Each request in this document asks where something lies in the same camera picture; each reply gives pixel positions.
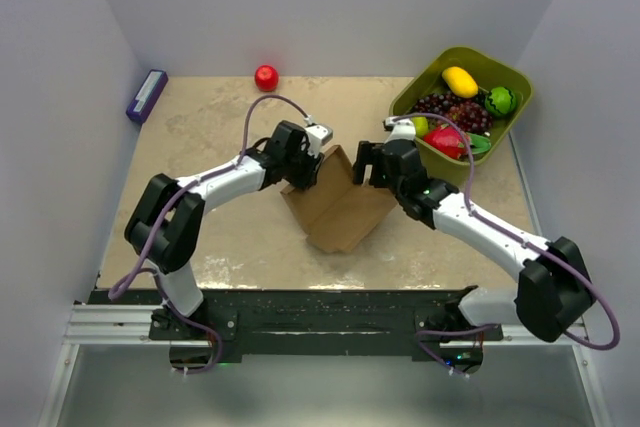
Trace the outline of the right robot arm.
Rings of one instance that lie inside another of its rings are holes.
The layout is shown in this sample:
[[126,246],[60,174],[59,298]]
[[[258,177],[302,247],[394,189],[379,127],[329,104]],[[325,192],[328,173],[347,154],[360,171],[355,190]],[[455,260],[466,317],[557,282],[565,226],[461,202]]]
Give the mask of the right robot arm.
[[530,235],[466,203],[454,185],[428,175],[414,142],[360,142],[353,181],[388,190],[408,217],[464,242],[516,281],[506,291],[466,289],[445,316],[452,337],[466,340],[480,327],[520,324],[553,342],[594,304],[574,242]]

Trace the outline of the brown cardboard box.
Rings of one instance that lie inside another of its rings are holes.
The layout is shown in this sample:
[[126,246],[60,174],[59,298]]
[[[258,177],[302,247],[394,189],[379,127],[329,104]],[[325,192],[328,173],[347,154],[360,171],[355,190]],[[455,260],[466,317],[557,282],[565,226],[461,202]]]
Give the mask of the brown cardboard box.
[[308,243],[325,253],[351,252],[397,206],[389,191],[353,183],[340,145],[326,151],[313,187],[288,185],[281,196]]

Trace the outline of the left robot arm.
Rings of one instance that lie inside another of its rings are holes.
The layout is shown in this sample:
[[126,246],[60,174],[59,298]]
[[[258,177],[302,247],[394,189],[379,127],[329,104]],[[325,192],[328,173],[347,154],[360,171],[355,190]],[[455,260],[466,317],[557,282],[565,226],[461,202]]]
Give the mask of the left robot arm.
[[203,218],[214,209],[281,181],[307,190],[317,181],[322,148],[331,128],[305,127],[281,121],[271,136],[246,148],[231,161],[191,176],[154,176],[147,184],[124,231],[125,240],[144,263],[152,265],[160,289],[176,309],[173,329],[185,339],[200,337],[207,327],[201,310],[204,295],[197,286],[191,258]]

